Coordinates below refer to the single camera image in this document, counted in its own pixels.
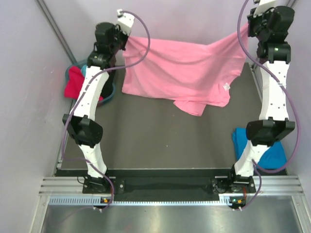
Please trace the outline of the red t shirt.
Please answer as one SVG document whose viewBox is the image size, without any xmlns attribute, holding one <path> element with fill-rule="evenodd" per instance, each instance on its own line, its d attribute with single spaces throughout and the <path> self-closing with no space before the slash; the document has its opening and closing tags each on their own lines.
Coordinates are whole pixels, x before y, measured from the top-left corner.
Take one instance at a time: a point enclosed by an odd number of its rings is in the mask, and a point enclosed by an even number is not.
<svg viewBox="0 0 311 233">
<path fill-rule="evenodd" d="M 64 89 L 64 97 L 78 100 L 85 77 L 81 73 L 81 68 L 71 66 L 67 73 L 68 81 Z"/>
</svg>

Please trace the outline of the black t shirt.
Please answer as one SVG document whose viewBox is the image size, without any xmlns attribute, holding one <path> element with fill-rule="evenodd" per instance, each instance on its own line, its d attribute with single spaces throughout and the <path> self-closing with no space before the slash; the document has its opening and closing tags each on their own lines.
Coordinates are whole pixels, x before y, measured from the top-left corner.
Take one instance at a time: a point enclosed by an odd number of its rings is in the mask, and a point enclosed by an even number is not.
<svg viewBox="0 0 311 233">
<path fill-rule="evenodd" d="M 115 67 L 116 66 L 116 56 L 112 55 L 110 60 L 107 62 L 107 64 L 105 65 L 105 68 L 110 68 L 110 67 Z M 109 78 L 106 81 L 105 85 L 102 88 L 102 92 L 101 92 L 101 97 L 103 97 L 103 99 L 106 99 L 107 97 L 109 97 L 112 92 L 113 92 L 113 81 L 114 81 L 114 76 L 115 76 L 116 71 L 110 71 L 109 74 Z"/>
</svg>

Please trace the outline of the left aluminium corner post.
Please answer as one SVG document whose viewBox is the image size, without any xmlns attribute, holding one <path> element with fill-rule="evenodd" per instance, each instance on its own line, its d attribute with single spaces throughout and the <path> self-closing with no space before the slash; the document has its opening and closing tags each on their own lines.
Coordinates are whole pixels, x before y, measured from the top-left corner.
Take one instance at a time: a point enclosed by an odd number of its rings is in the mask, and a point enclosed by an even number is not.
<svg viewBox="0 0 311 233">
<path fill-rule="evenodd" d="M 65 37 L 63 36 L 61 30 L 59 29 L 54 17 L 52 16 L 48 6 L 46 5 L 44 0 L 35 0 L 36 4 L 38 5 L 40 11 L 42 12 L 44 18 L 47 20 L 48 24 L 50 25 L 54 35 L 56 36 L 57 40 L 61 44 L 62 49 L 64 50 L 66 56 L 72 63 L 76 63 L 77 60 L 74 57 Z"/>
</svg>

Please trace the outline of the pink t shirt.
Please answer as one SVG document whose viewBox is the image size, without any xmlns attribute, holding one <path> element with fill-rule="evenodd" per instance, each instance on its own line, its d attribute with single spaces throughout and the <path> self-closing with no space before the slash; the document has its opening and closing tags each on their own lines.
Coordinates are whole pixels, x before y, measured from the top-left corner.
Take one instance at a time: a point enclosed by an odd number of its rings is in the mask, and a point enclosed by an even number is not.
<svg viewBox="0 0 311 233">
<path fill-rule="evenodd" d="M 248 27 L 209 45 L 130 37 L 122 91 L 168 99 L 180 110 L 201 116 L 207 105 L 225 107 L 230 85 L 240 76 L 248 45 Z"/>
</svg>

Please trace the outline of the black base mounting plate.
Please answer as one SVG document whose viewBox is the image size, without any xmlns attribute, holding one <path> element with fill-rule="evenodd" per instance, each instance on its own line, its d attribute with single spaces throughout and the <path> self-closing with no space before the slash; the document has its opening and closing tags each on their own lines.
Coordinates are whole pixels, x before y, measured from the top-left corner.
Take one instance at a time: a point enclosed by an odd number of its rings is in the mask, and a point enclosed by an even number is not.
<svg viewBox="0 0 311 233">
<path fill-rule="evenodd" d="M 111 177 L 115 194 L 129 194 L 134 191 L 202 191 L 204 194 L 255 193 L 253 179 L 246 183 L 232 183 L 227 177 L 178 177 L 178 176 L 141 176 Z"/>
</svg>

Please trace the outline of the blue plastic basket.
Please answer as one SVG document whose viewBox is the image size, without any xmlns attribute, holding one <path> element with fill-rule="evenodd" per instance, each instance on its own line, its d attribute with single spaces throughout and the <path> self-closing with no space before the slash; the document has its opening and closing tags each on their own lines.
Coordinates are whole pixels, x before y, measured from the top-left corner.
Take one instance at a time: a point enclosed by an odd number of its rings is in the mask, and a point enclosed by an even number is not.
<svg viewBox="0 0 311 233">
<path fill-rule="evenodd" d="M 86 64 L 87 60 L 84 59 L 69 66 L 65 71 L 65 80 L 67 83 L 64 90 L 65 98 L 78 100 L 86 75 Z M 109 80 L 105 83 L 108 86 L 103 87 L 99 97 L 98 106 L 109 102 L 113 98 L 116 89 L 113 81 L 115 73 L 115 70 L 110 73 Z"/>
</svg>

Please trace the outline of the folded blue t shirt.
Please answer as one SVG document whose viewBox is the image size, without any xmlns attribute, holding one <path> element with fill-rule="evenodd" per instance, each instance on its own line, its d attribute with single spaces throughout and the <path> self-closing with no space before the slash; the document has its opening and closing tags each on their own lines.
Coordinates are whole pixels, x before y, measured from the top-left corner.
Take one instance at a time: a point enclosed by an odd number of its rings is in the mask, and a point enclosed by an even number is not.
<svg viewBox="0 0 311 233">
<path fill-rule="evenodd" d="M 235 157 L 239 160 L 247 144 L 246 129 L 236 128 L 232 133 Z M 285 165 L 287 158 L 281 142 L 276 142 L 261 157 L 258 165 L 264 169 L 278 169 Z"/>
</svg>

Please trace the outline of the aluminium front rail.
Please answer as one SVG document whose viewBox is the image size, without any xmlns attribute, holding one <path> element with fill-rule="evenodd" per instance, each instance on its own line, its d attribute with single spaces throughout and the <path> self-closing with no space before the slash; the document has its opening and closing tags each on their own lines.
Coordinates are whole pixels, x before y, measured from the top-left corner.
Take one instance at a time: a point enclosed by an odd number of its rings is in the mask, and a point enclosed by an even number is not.
<svg viewBox="0 0 311 233">
<path fill-rule="evenodd" d="M 115 194 L 129 193 L 132 190 L 160 191 L 176 190 L 178 193 L 184 191 L 204 191 L 212 193 L 217 180 L 224 180 L 225 176 L 216 178 L 178 178 L 178 177 L 130 177 L 112 178 L 114 185 L 108 185 L 107 191 L 92 190 L 95 185 L 74 177 L 50 177 L 44 178 L 39 190 L 41 195 L 106 195 L 114 190 Z M 266 196 L 294 196 L 302 195 L 303 188 L 297 176 L 254 176 L 253 181 L 247 188 L 249 195 L 259 191 L 260 195 Z"/>
</svg>

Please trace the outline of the aluminium corner post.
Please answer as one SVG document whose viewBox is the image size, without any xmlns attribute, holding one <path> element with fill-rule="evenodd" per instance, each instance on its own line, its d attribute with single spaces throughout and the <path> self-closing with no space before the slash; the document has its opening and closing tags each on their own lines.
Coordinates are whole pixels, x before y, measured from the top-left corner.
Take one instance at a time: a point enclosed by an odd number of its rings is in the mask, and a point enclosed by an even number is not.
<svg viewBox="0 0 311 233">
<path fill-rule="evenodd" d="M 50 25 L 54 35 L 56 36 L 57 40 L 61 44 L 62 49 L 64 50 L 66 56 L 72 63 L 76 63 L 77 60 L 74 57 L 65 37 L 63 36 L 61 30 L 59 29 L 54 17 L 52 16 L 48 6 L 46 5 L 44 0 L 35 0 L 36 4 L 38 5 L 40 11 L 42 12 L 44 18 L 47 20 L 48 24 Z"/>
<path fill-rule="evenodd" d="M 258 40 L 259 63 L 281 61 L 288 65 L 291 61 L 291 46 L 286 37 L 294 21 L 294 9 L 277 6 L 275 0 L 255 0 L 254 3 L 258 6 L 247 17 L 248 36 Z"/>
</svg>

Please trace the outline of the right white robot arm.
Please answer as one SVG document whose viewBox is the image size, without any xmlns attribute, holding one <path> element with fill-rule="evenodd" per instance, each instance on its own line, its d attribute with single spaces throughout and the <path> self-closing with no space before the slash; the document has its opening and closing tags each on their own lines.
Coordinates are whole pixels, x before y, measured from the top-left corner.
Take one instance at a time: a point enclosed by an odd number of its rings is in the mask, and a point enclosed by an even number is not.
<svg viewBox="0 0 311 233">
<path fill-rule="evenodd" d="M 252 188 L 254 164 L 295 129 L 295 122 L 289 120 L 284 92 L 291 61 L 291 47 L 285 39 L 294 20 L 294 9 L 267 3 L 252 9 L 247 19 L 248 36 L 259 41 L 262 107 L 259 119 L 247 124 L 247 144 L 228 175 L 225 190 L 233 193 Z"/>
</svg>

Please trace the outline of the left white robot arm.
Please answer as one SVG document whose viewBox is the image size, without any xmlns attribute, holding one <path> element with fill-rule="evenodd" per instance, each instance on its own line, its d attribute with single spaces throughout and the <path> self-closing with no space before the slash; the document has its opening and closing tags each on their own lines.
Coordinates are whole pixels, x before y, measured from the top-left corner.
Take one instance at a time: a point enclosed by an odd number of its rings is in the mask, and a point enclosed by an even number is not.
<svg viewBox="0 0 311 233">
<path fill-rule="evenodd" d="M 63 116 L 69 136 L 81 149 L 87 164 L 83 193 L 110 193 L 111 184 L 100 148 L 103 128 L 95 122 L 95 112 L 105 85 L 112 86 L 110 77 L 116 53 L 124 50 L 132 23 L 102 22 L 96 25 L 93 50 L 86 61 L 86 73 L 78 100 L 69 114 Z"/>
</svg>

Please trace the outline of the right aluminium corner post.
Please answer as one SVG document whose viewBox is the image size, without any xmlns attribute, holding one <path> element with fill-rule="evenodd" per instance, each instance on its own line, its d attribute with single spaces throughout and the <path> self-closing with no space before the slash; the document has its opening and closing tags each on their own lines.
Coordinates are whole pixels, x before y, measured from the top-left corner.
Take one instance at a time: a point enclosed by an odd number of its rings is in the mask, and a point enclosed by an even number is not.
<svg viewBox="0 0 311 233">
<path fill-rule="evenodd" d="M 294 21 L 294 9 L 277 6 L 275 0 L 255 0 L 254 3 L 258 6 L 247 17 L 248 36 L 258 40 L 259 63 L 281 61 L 288 65 L 291 61 L 291 46 L 286 37 Z"/>
</svg>

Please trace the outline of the light blue t shirt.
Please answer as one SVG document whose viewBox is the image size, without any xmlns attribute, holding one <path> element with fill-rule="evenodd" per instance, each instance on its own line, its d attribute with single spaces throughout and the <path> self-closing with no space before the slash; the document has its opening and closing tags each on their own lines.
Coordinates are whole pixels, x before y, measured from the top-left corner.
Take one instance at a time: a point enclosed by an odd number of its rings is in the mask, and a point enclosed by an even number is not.
<svg viewBox="0 0 311 233">
<path fill-rule="evenodd" d="M 87 68 L 87 65 L 83 65 L 82 68 L 81 68 L 81 73 L 83 76 L 86 75 L 86 68 Z"/>
</svg>

